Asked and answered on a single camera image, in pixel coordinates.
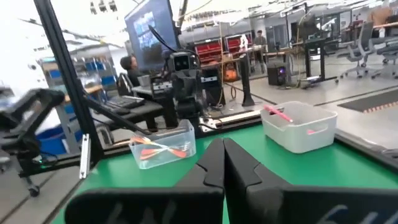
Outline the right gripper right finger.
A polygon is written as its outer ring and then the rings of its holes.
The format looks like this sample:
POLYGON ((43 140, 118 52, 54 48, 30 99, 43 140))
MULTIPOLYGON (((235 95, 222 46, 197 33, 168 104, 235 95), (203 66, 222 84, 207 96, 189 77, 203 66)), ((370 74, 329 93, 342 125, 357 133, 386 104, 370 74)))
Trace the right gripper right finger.
POLYGON ((282 224, 288 182, 232 139, 224 140, 224 187, 229 224, 282 224))

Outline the orange items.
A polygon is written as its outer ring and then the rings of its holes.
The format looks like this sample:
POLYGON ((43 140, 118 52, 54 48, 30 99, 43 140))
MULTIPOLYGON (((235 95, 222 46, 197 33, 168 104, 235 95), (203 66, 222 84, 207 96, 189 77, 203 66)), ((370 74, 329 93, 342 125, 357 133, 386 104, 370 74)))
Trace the orange items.
MULTIPOLYGON (((151 141, 147 137, 132 137, 130 139, 130 143, 140 143, 140 144, 146 144, 146 145, 151 145, 151 146, 158 146, 158 148, 169 147, 169 146, 151 141)), ((179 158, 185 158, 187 156, 187 153, 184 150, 171 148, 171 151, 169 151, 169 152, 179 158)))

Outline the clear plastic bin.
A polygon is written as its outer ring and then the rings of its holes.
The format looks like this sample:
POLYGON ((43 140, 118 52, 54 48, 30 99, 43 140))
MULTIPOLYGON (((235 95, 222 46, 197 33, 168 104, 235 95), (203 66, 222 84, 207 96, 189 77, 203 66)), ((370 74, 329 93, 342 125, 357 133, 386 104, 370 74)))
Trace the clear plastic bin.
POLYGON ((184 150, 187 153, 187 156, 185 158, 179 158, 169 151, 164 151, 149 159, 140 160, 141 151, 143 149, 156 149, 158 148, 158 146, 130 143, 129 140, 130 150, 140 169, 150 169, 153 167, 193 157, 197 152, 195 144, 195 130, 191 122, 189 122, 189 120, 187 119, 181 120, 176 128, 167 129, 162 133, 155 133, 146 136, 143 134, 133 134, 132 137, 147 137, 151 141, 169 146, 174 149, 184 150))

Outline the red storage bin rack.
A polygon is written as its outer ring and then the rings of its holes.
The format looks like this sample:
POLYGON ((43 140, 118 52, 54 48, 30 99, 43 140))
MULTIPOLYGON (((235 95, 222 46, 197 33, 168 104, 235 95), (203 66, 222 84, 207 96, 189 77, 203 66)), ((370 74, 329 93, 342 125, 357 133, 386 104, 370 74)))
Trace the red storage bin rack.
POLYGON ((202 40, 194 43, 194 50, 203 64, 230 60, 238 57, 243 51, 241 42, 247 43, 247 48, 252 46, 252 35, 248 32, 236 35, 227 35, 222 38, 202 40))

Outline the person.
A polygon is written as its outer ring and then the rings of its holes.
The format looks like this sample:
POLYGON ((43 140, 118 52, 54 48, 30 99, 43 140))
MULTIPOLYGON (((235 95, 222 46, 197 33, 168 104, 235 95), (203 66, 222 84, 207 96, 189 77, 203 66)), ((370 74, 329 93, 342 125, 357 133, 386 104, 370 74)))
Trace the person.
POLYGON ((374 26, 383 25, 386 19, 392 15, 392 9, 389 6, 374 8, 368 14, 368 22, 372 22, 374 26))
POLYGON ((258 30, 256 37, 253 40, 253 46, 259 47, 259 50, 254 51, 255 60, 260 65, 261 73, 265 73, 265 62, 263 57, 263 51, 265 51, 265 46, 267 44, 266 38, 262 35, 262 30, 258 30))
POLYGON ((127 71, 127 75, 133 86, 139 86, 138 77, 141 75, 137 68, 137 61, 134 55, 125 56, 120 59, 120 65, 127 71))

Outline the large display screen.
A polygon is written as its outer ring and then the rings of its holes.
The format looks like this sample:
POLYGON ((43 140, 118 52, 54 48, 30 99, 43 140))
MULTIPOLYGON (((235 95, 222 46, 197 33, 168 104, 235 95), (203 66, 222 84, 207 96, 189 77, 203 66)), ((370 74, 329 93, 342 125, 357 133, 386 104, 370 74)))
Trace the large display screen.
POLYGON ((158 32, 169 47, 175 50, 180 48, 169 0, 143 0, 124 20, 139 70, 161 69, 164 57, 170 52, 153 35, 149 26, 158 32))

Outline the green table mat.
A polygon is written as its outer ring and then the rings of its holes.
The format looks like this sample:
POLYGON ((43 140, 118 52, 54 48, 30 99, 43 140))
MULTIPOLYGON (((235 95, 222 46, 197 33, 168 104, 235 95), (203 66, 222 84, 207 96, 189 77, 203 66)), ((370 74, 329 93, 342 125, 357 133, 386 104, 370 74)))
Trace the green table mat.
POLYGON ((288 182, 282 224, 398 224, 398 174, 343 144, 293 154, 261 126, 197 141, 188 159, 141 170, 132 156, 98 163, 55 218, 55 224, 229 223, 226 191, 176 187, 215 139, 232 139, 288 182))

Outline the thin black diagonal brace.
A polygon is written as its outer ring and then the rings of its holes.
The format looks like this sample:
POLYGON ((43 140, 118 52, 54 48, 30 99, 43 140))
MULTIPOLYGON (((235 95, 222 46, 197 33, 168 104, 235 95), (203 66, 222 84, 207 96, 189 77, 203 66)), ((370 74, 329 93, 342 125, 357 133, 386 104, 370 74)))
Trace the thin black diagonal brace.
POLYGON ((87 104, 88 107, 91 109, 97 111, 99 114, 104 115, 105 117, 109 118, 112 120, 115 124, 119 125, 121 128, 127 128, 131 131, 139 131, 142 134, 150 135, 151 132, 147 131, 145 129, 140 128, 136 124, 124 119, 122 116, 112 112, 109 109, 106 109, 104 106, 96 102, 95 100, 92 100, 91 98, 83 98, 83 101, 87 104))

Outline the black computer tower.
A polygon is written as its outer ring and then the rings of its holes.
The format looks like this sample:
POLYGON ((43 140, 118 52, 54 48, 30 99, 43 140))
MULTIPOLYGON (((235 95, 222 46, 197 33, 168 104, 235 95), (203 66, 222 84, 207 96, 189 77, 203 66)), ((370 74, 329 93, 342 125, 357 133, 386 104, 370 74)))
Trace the black computer tower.
POLYGON ((284 63, 270 63, 267 66, 268 83, 272 86, 286 84, 287 67, 284 63))

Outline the black standing desk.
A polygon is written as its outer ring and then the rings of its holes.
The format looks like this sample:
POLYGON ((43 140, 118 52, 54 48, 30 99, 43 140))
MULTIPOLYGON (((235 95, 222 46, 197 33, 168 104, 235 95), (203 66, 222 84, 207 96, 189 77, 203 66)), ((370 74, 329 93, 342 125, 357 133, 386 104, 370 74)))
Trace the black standing desk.
POLYGON ((298 34, 302 40, 302 47, 305 58, 305 72, 306 77, 299 81, 302 89, 308 89, 314 85, 333 80, 336 84, 339 83, 338 77, 327 78, 325 76, 325 46, 326 37, 322 37, 320 29, 317 27, 317 20, 314 14, 308 12, 302 17, 298 25, 298 34), (310 52, 312 50, 319 50, 320 56, 320 74, 312 75, 310 52))

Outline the black orange-edged floor mat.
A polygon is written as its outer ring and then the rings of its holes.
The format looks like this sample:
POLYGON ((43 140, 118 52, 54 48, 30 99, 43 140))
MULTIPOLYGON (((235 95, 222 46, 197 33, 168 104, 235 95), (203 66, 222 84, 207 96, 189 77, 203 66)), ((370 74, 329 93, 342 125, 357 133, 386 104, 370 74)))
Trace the black orange-edged floor mat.
POLYGON ((375 111, 398 106, 398 90, 349 101, 339 104, 338 106, 361 113, 373 113, 375 111))

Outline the black rolling cart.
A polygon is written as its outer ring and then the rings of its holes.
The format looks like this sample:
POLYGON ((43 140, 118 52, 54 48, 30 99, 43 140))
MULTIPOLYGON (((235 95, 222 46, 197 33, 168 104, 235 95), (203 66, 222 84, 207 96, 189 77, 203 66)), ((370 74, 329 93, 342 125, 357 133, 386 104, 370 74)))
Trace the black rolling cart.
POLYGON ((64 101, 62 91, 33 88, 0 111, 0 149, 9 155, 10 163, 32 197, 40 194, 40 187, 33 183, 30 173, 58 162, 57 155, 41 150, 35 133, 50 112, 64 101))

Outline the grey office chair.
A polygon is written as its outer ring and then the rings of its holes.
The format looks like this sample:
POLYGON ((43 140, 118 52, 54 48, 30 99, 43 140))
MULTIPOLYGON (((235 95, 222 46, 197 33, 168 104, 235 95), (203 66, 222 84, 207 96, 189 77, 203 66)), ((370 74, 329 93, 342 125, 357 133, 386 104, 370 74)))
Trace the grey office chair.
POLYGON ((340 78, 347 77, 349 72, 356 72, 358 78, 362 78, 363 75, 367 75, 370 68, 366 66, 368 56, 373 54, 376 49, 372 41, 373 34, 373 22, 363 23, 359 37, 350 45, 347 45, 347 52, 338 54, 337 58, 345 57, 350 62, 356 62, 356 66, 351 69, 344 71, 340 78))
POLYGON ((371 78, 375 79, 376 77, 379 77, 383 72, 390 70, 392 77, 394 79, 398 79, 398 35, 390 37, 380 37, 378 39, 372 39, 372 41, 376 45, 385 44, 383 48, 377 49, 376 53, 378 55, 382 55, 386 62, 382 63, 384 67, 382 69, 376 70, 371 75, 371 78))

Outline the black diagonal frame strut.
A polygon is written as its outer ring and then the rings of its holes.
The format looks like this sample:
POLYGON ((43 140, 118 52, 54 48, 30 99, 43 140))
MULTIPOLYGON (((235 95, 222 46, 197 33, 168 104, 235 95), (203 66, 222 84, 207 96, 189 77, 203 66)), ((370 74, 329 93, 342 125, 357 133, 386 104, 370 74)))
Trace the black diagonal frame strut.
POLYGON ((97 163, 104 156, 83 87, 77 78, 72 59, 50 0, 34 0, 42 26, 57 61, 58 69, 71 100, 80 128, 91 138, 91 161, 97 163))

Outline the white metal bracket plate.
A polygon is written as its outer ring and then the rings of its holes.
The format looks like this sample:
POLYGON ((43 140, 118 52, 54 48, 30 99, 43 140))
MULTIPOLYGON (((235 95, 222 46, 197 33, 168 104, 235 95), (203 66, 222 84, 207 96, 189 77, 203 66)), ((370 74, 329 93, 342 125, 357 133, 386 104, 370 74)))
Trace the white metal bracket plate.
POLYGON ((81 154, 80 154, 80 171, 79 179, 85 179, 90 171, 91 164, 91 139, 90 135, 84 134, 81 142, 81 154))

